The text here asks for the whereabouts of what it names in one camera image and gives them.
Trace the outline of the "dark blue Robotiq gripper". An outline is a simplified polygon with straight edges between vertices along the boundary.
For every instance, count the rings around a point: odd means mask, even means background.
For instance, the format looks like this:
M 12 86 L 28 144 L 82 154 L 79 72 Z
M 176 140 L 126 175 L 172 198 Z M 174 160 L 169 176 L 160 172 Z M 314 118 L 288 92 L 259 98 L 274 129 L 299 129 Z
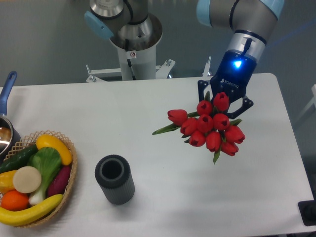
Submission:
M 231 113 L 227 112 L 228 118 L 236 119 L 254 105 L 254 102 L 246 96 L 246 87 L 256 66 L 255 60 L 233 51 L 227 51 L 212 79 L 200 79 L 197 82 L 199 101 L 211 102 L 210 91 L 204 93 L 209 85 L 211 85 L 213 96 L 224 92 L 230 101 L 242 98 L 240 108 Z

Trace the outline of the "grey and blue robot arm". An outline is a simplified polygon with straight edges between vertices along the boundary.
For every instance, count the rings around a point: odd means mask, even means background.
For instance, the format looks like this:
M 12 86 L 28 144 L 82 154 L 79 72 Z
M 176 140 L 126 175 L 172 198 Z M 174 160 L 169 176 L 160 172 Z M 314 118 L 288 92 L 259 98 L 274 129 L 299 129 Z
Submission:
M 148 11 L 145 0 L 92 0 L 84 19 L 98 37 L 117 49 L 123 80 L 156 79 L 156 46 L 162 25 Z M 235 119 L 253 102 L 246 87 L 277 24 L 281 0 L 200 0 L 198 21 L 209 27 L 229 28 L 233 37 L 209 85 L 213 95 L 226 93 L 230 102 L 242 100 L 241 107 L 228 113 Z

